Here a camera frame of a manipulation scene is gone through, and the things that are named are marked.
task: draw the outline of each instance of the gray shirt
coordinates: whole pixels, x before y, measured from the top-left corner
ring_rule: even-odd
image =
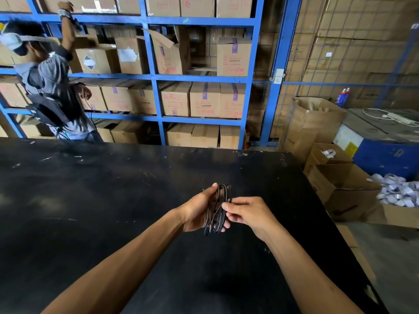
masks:
[[[62,97],[63,100],[74,99],[74,94],[70,87],[70,80],[68,79],[68,61],[72,59],[71,53],[65,48],[55,52],[51,57],[38,63],[22,63],[15,65],[16,72],[22,77],[22,82],[25,89],[30,94],[38,94],[38,89],[29,84],[29,71],[32,68],[38,69],[38,74],[44,86],[41,88],[42,93],[51,95],[52,97]],[[57,128],[50,127],[51,132],[57,134]],[[93,122],[87,118],[85,113],[82,113],[79,119],[67,122],[64,125],[61,138],[68,138],[70,140],[85,139],[86,136],[95,131],[96,127]]]

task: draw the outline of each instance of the hand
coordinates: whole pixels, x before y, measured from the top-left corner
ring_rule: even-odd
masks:
[[[89,100],[92,97],[92,92],[84,84],[77,84],[76,90],[80,97],[84,100]]]
[[[215,201],[217,188],[218,184],[214,183],[211,187],[176,208],[184,222],[184,232],[191,232],[205,225],[208,214],[208,201]],[[225,232],[226,228],[230,228],[230,223],[227,220],[224,222],[224,227],[221,231]]]
[[[250,226],[260,240],[264,240],[267,228],[280,224],[260,197],[236,197],[222,207],[230,221]]]
[[[66,10],[69,13],[73,12],[73,4],[70,2],[64,2],[64,1],[58,2],[58,8],[60,10]]]

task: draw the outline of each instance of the black backpack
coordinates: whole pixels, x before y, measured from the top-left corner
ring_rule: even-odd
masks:
[[[37,68],[33,68],[29,71],[29,74],[31,73],[35,73],[36,75],[36,73],[39,72]],[[74,121],[81,116],[82,110],[77,100],[76,93],[74,92],[74,88],[70,87],[72,99],[70,99],[70,101],[67,99],[63,100],[60,97],[53,97],[51,95],[44,94],[41,90],[44,87],[44,84],[38,83],[40,80],[33,83],[31,80],[34,79],[41,78],[28,77],[28,83],[32,87],[36,88],[39,93],[30,94],[26,91],[26,96],[32,103],[26,108],[31,112],[36,120],[43,124],[62,129],[65,123]]]

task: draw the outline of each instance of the table surface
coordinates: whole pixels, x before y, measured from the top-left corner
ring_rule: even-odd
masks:
[[[77,278],[213,182],[261,196],[358,306],[386,313],[291,154],[0,138],[0,312],[39,313]],[[123,313],[299,313],[249,227],[182,234]]]

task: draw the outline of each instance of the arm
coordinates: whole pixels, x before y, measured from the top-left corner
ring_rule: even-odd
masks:
[[[302,314],[363,313],[314,263],[260,197],[223,203],[232,222],[249,225],[275,256]]]
[[[115,314],[122,311],[169,244],[181,232],[197,230],[204,225],[208,200],[217,187],[213,184],[166,213],[137,238],[79,278],[42,314]]]
[[[58,7],[60,10],[66,10],[67,12],[73,12],[73,6],[70,2],[58,2]],[[70,18],[63,16],[61,18],[62,26],[62,47],[67,51],[71,51],[73,43],[76,39],[76,34],[74,33],[73,24],[71,23]]]

